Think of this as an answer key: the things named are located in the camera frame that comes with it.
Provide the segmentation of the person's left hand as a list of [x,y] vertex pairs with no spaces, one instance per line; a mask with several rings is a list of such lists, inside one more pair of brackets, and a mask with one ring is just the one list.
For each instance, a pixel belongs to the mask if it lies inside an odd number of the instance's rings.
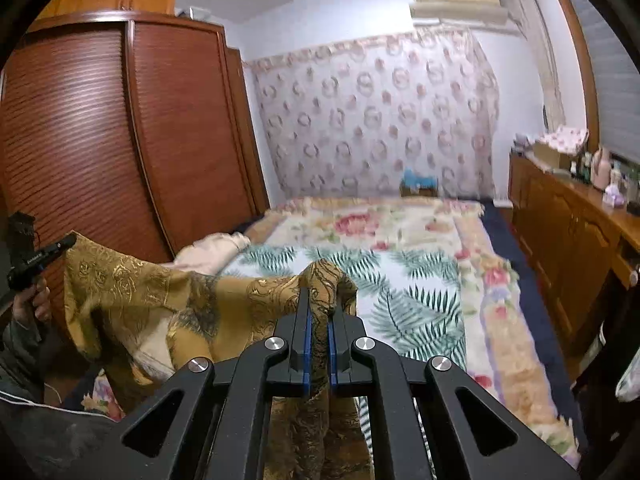
[[36,321],[41,323],[50,321],[50,289],[44,278],[38,278],[32,286],[14,296],[12,315],[14,320],[23,327],[30,327]]

